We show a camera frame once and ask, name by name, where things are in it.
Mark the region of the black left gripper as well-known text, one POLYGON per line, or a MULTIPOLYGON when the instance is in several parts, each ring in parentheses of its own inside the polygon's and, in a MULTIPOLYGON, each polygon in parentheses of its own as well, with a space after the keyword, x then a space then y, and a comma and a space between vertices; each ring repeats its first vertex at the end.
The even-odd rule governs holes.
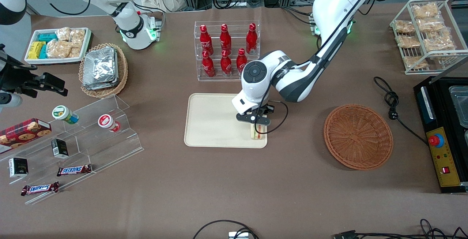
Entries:
POLYGON ((238 121, 251 123, 251 131, 256 131, 256 124, 261 124, 261 132, 267 132, 271 124, 266 115, 271 113, 271 107, 260 107, 246 112, 245 114, 236 114, 238 121))

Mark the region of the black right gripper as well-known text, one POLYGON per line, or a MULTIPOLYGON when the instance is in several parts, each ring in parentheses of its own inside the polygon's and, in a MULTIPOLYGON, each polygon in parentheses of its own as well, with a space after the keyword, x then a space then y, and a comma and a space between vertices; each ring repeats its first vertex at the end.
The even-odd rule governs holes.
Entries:
POLYGON ((64 80, 44 72, 43 85, 41 85, 40 79, 36 79, 38 75, 31 73, 31 71, 37 70, 36 65, 22 64, 15 58, 10 57, 4 49, 5 45, 1 44, 0 85, 2 91, 11 93, 19 91, 20 94, 25 96, 37 98, 36 90, 48 90, 67 97, 68 90, 65 88, 64 80))

